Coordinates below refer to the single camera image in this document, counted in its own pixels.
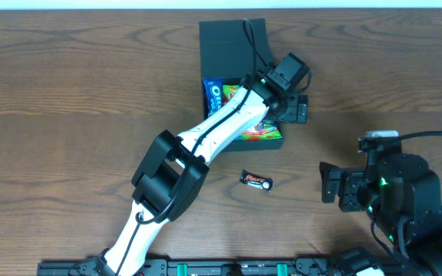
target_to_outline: candy bar wrapper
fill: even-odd
[[[223,85],[223,105],[226,104],[228,100],[231,100],[238,88],[238,85]],[[275,125],[275,122],[273,120],[264,119],[258,125],[250,127],[240,136],[236,137],[235,141],[276,140],[281,138],[281,132]]]
[[[239,181],[243,184],[256,187],[258,189],[264,189],[270,192],[275,182],[270,178],[257,176],[251,172],[245,170],[242,171],[242,175],[239,177]]]
[[[213,115],[217,110],[223,106],[223,84],[224,80],[220,78],[205,78],[203,79],[204,88],[207,99],[207,116]]]

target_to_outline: oreo logo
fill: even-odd
[[[214,97],[216,98],[216,104],[218,109],[221,108],[221,89],[219,87],[217,87],[216,85],[213,85],[211,87],[211,94],[214,95]],[[216,108],[214,105],[213,100],[211,100],[211,107],[212,108]]]

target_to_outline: colorful snack package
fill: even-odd
[[[226,98],[226,102],[223,100],[223,105],[231,100],[238,90],[238,85],[223,85],[223,95]],[[264,119],[258,125],[250,127],[238,137],[235,141],[258,141],[258,140],[276,140],[281,139],[281,132],[277,129],[273,120]]]
[[[235,96],[238,88],[239,85],[223,85],[223,105],[225,105],[228,100],[231,100],[233,96]]]
[[[223,106],[222,88],[224,80],[220,78],[205,78],[203,79],[204,88],[206,90],[207,98],[207,116],[213,115],[217,110]]]

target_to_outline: black box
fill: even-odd
[[[256,38],[257,51],[267,63],[274,57],[266,34],[266,20],[250,19]],[[226,80],[227,85],[238,85],[241,78],[252,73],[253,49],[243,31],[242,20],[201,21],[200,33],[200,77],[203,92],[203,117],[207,118],[206,91],[202,79],[218,77]],[[257,58],[257,69],[263,63]],[[223,151],[273,150],[284,143],[281,125],[276,126],[282,138],[277,140],[232,141]]]

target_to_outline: wooden table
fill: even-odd
[[[363,166],[367,130],[442,130],[442,10],[0,11],[0,275],[115,243],[153,138],[202,120],[198,21],[232,18],[266,18],[276,59],[308,62],[308,124],[285,125],[278,151],[220,154],[150,252],[380,254],[364,213],[321,203],[318,163]],[[442,180],[442,138],[404,151]],[[243,186],[242,169],[277,184]]]

